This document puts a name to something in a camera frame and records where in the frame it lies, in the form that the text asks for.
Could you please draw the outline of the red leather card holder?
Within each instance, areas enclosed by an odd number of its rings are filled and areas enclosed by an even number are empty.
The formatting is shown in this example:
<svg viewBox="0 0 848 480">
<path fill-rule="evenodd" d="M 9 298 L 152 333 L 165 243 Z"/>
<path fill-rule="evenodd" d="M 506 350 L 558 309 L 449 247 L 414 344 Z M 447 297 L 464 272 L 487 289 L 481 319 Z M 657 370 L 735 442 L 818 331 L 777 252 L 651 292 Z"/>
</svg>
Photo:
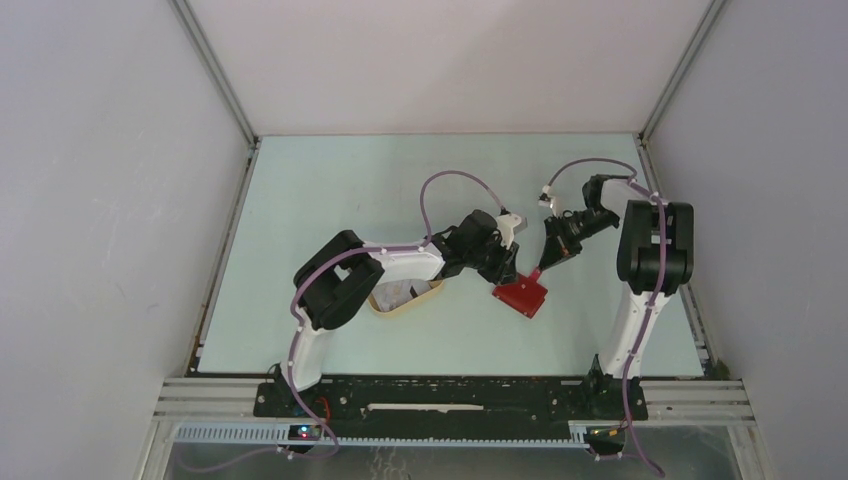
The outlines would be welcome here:
<svg viewBox="0 0 848 480">
<path fill-rule="evenodd" d="M 519 314 L 532 319 L 544 304 L 548 289 L 539 280 L 542 271 L 535 268 L 529 275 L 518 275 L 515 283 L 496 286 L 492 295 Z"/>
</svg>

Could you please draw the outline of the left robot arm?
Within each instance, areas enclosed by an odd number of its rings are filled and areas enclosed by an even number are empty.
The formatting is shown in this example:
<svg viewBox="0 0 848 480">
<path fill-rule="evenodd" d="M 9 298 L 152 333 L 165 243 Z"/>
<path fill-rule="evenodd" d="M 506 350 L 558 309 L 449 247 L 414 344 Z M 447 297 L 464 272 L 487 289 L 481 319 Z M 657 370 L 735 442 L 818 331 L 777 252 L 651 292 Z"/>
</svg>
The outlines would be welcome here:
<svg viewBox="0 0 848 480">
<path fill-rule="evenodd" d="M 294 276 L 290 312 L 298 326 L 283 362 L 286 382 L 278 391 L 278 404 L 292 416 L 312 411 L 313 386 L 322 377 L 330 333 L 352 320 L 376 288 L 443 281 L 466 269 L 495 286 L 515 283 L 515 236 L 524 222 L 507 210 L 493 217 L 476 209 L 459 225 L 418 244 L 366 242 L 351 230 L 336 234 Z"/>
</svg>

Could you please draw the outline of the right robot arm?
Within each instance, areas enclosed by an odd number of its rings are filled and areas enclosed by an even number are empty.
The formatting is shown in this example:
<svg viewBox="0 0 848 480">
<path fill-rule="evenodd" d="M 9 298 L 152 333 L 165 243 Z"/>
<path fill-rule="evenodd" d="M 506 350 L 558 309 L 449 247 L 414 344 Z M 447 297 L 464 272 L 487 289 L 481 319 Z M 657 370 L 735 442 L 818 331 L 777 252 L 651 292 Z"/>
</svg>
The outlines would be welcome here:
<svg viewBox="0 0 848 480">
<path fill-rule="evenodd" d="M 641 376 L 643 348 L 660 312 L 692 277 L 694 207 L 669 202 L 624 176 L 594 175 L 582 194 L 582 210 L 544 219 L 537 269 L 544 272 L 570 260 L 582 252 L 584 241 L 609 228 L 618 230 L 622 298 L 596 365 L 604 377 L 631 381 Z"/>
</svg>

